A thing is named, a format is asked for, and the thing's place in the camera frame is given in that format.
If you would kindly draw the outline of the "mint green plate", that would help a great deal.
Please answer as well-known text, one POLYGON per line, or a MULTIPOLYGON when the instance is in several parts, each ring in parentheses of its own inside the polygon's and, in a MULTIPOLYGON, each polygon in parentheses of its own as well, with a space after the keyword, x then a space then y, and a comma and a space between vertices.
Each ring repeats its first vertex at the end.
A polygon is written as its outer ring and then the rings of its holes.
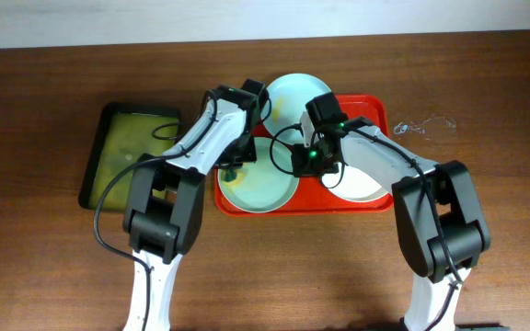
POLYGON ((217 172, 216 178, 224 199, 241 211, 265 213, 280 209, 297 191, 299 179, 285 174, 271 161, 271 138, 254 139, 257 160, 245 163, 247 173, 244 180, 236 186, 227 186, 221 175, 225 169, 217 172))

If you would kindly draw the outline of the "light blue top plate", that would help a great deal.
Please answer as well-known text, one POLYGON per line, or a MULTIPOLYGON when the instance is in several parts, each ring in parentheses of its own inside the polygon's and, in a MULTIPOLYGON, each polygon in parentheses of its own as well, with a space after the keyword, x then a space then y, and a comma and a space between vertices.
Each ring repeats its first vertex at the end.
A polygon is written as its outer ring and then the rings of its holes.
POLYGON ((274 80, 268 87, 270 100, 265 114, 270 116, 263 125, 271 136, 281 129, 298 124, 305 128, 309 137, 314 126, 308 115, 306 104, 315 97, 331 91, 322 80, 310 74, 286 74, 274 80))

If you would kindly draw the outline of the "white plate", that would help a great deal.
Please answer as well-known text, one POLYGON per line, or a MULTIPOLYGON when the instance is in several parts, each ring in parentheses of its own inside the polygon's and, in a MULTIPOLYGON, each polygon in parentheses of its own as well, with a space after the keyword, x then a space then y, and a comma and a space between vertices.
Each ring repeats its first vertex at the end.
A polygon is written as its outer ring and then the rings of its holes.
POLYGON ((350 202, 369 202, 384 197, 387 191, 363 171, 346 165, 336 174, 326 174, 321 183, 336 197, 350 202))

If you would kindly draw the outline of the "red plastic tray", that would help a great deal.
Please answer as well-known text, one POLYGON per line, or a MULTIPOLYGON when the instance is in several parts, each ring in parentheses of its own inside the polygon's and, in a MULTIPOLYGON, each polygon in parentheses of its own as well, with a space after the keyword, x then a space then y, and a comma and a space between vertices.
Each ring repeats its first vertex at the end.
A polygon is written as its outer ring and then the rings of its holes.
MULTIPOLYGON (((388 136, 386 110, 374 96, 365 94, 337 95, 341 110, 349 118, 359 116, 371 120, 381 132, 388 136)), ((300 178, 294 195, 281 208, 264 213, 242 211, 229 202, 220 190, 218 176, 214 175, 214 204, 225 215, 231 217, 249 216, 297 216, 333 213, 373 213, 387 211, 393 206, 393 198, 389 193, 366 202, 351 202, 333 195, 323 188, 315 177, 300 178)))

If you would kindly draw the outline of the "yellow green sponge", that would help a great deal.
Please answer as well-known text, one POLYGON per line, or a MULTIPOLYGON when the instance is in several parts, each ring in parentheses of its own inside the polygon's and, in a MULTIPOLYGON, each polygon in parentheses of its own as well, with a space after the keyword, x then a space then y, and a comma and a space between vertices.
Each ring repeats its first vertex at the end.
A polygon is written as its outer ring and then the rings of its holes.
POLYGON ((244 168, 226 169, 221 175, 221 180, 227 186, 236 186, 244 180, 246 173, 244 168))

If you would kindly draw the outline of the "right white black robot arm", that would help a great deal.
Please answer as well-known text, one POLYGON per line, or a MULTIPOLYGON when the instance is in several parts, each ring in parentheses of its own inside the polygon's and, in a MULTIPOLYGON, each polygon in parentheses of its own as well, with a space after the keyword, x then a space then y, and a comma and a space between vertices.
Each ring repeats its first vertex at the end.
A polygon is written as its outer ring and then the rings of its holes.
POLYGON ((314 97, 296 129, 294 175, 314 177, 356 168, 393 198, 397 239, 413 271, 402 330, 455 330, 464 282, 491 234, 467 167, 439 164, 387 138, 365 117, 349 118, 333 93, 314 97))

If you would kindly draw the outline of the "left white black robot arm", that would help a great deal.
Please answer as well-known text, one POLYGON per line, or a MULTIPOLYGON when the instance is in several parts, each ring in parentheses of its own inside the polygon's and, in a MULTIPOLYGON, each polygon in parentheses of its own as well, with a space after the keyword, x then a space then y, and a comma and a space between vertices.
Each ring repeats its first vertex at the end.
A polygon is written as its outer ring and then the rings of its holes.
POLYGON ((123 229, 134 281, 128 330, 168 330, 179 263, 202 226, 205 181, 215 166, 255 160, 252 131, 269 95, 261 82, 218 86, 187 133, 159 156, 144 155, 132 171, 123 229))

